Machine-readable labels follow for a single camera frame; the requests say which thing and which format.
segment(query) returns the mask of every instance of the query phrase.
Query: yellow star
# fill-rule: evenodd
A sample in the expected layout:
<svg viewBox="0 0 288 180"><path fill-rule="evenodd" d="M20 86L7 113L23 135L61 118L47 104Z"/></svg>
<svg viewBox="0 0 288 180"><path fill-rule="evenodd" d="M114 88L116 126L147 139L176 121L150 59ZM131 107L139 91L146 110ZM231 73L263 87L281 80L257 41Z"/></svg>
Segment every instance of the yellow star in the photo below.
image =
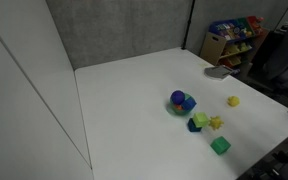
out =
<svg viewBox="0 0 288 180"><path fill-rule="evenodd" d="M209 126L211 126L213 130L216 130L216 129L219 129L222 124L224 124L224 122L221 120L219 116L216 116L216 117L211 117Z"/></svg>

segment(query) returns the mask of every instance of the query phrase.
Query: dark blue cube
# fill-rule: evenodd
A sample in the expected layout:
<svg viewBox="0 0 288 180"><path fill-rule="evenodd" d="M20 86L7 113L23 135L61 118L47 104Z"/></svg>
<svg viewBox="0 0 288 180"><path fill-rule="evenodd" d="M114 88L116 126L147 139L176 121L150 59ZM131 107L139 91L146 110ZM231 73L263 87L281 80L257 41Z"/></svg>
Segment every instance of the dark blue cube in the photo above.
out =
<svg viewBox="0 0 288 180"><path fill-rule="evenodd" d="M196 127L195 124L194 124L194 121L193 121L193 118L190 118L190 120L188 121L187 123L187 127L188 127L188 130L190 132L200 132L202 130L202 127Z"/></svg>
<svg viewBox="0 0 288 180"><path fill-rule="evenodd" d="M192 110L195 105L196 105L196 102L192 97L189 97L181 104L184 110Z"/></svg>

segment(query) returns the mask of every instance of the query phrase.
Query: green block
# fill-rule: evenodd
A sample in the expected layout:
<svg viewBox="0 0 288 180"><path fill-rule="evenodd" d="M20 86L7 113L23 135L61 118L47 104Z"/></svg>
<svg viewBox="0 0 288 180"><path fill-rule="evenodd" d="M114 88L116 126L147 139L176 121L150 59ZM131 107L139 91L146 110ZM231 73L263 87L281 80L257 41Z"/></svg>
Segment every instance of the green block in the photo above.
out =
<svg viewBox="0 0 288 180"><path fill-rule="evenodd" d="M184 95L185 95L185 100L191 97L189 94L186 94L186 93L184 93Z"/></svg>
<svg viewBox="0 0 288 180"><path fill-rule="evenodd" d="M209 119L207 118L205 113L195 113L193 116L193 121L196 127L205 127L209 123Z"/></svg>
<svg viewBox="0 0 288 180"><path fill-rule="evenodd" d="M221 155L231 147L231 144L223 136L221 136L214 139L211 147L214 149L216 154Z"/></svg>

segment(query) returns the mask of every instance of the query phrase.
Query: blue ball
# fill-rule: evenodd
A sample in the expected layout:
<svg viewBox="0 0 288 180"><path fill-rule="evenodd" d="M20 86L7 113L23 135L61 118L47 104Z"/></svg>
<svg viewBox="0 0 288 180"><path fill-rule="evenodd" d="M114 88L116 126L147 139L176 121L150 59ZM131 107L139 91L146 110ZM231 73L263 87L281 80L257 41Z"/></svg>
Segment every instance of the blue ball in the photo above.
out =
<svg viewBox="0 0 288 180"><path fill-rule="evenodd" d="M182 91L174 91L171 95L171 100L174 104L180 105L185 100L185 94Z"/></svg>

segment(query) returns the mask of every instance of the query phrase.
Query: white partition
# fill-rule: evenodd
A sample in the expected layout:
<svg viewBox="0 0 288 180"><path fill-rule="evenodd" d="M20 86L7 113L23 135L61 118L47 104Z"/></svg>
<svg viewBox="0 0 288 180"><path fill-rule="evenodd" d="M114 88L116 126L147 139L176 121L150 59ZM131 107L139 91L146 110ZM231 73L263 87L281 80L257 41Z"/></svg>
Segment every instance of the white partition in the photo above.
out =
<svg viewBox="0 0 288 180"><path fill-rule="evenodd" d="M0 0L0 36L89 162L74 72L45 0Z"/></svg>
<svg viewBox="0 0 288 180"><path fill-rule="evenodd" d="M0 180L92 180L92 170L0 43Z"/></svg>

